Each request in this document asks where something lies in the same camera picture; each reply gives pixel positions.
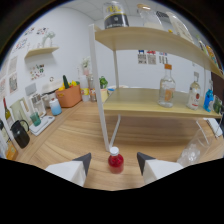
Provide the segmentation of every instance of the orange basket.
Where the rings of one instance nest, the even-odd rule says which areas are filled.
[[[56,90],[55,94],[61,107],[73,107],[82,100],[80,85],[61,91]]]

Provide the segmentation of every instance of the shelf unit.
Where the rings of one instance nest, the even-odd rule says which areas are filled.
[[[118,27],[101,30],[94,24],[89,26],[90,53],[92,70],[95,82],[97,99],[101,99],[95,41],[103,44],[113,51],[116,90],[103,104],[97,100],[100,122],[105,142],[106,151],[113,146],[121,115],[131,116],[156,116],[156,117],[186,117],[186,118],[221,118],[215,112],[207,112],[203,109],[204,99],[200,99],[198,110],[194,111],[186,106],[188,93],[175,92],[175,105],[172,108],[164,108],[157,104],[159,90],[143,88],[119,88],[117,54],[119,50],[153,49],[167,52],[191,60],[204,69],[210,70],[224,79],[224,76],[212,61],[200,48],[191,42],[166,31],[146,27]],[[118,115],[118,121],[112,135],[108,140],[105,113]]]
[[[29,50],[25,56],[25,58],[32,57],[39,54],[48,54],[56,51],[59,47],[45,47],[45,48],[37,48],[33,50]]]

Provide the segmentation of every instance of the shelf board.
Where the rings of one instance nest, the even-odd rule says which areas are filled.
[[[188,93],[175,92],[172,108],[160,106],[157,101],[158,89],[119,88],[116,89],[103,104],[106,114],[154,117],[185,117],[185,118],[221,118],[214,111],[203,109],[204,97],[201,97],[197,110],[186,106]]]
[[[59,47],[45,47],[45,48],[37,48],[33,50],[29,50],[25,56],[25,58],[32,57],[39,54],[48,54],[56,51]]]
[[[100,30],[95,26],[95,39],[112,51],[154,50],[193,61],[224,79],[212,59],[199,47],[175,34],[147,27],[118,27]]]

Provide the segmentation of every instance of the white shelf post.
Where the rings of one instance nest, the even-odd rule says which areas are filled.
[[[119,88],[119,77],[118,77],[118,67],[117,67],[117,52],[113,51],[114,54],[114,69],[115,69],[115,79],[116,79],[116,88]]]
[[[107,126],[105,121],[105,115],[103,110],[103,103],[101,100],[101,91],[100,91],[100,83],[98,77],[98,69],[97,69],[97,62],[96,62],[96,46],[95,46],[95,28],[94,24],[89,25],[89,44],[90,44],[90,56],[92,61],[92,72],[94,77],[94,84],[96,90],[96,97],[97,97],[97,105],[100,115],[100,123],[103,132],[104,143],[106,147],[106,151],[110,151],[110,145],[108,140],[107,134]]]

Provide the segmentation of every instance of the small red bottle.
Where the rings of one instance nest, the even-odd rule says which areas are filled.
[[[110,156],[108,158],[108,164],[111,173],[121,173],[124,169],[124,158],[119,154],[119,149],[117,147],[112,147],[110,149]]]

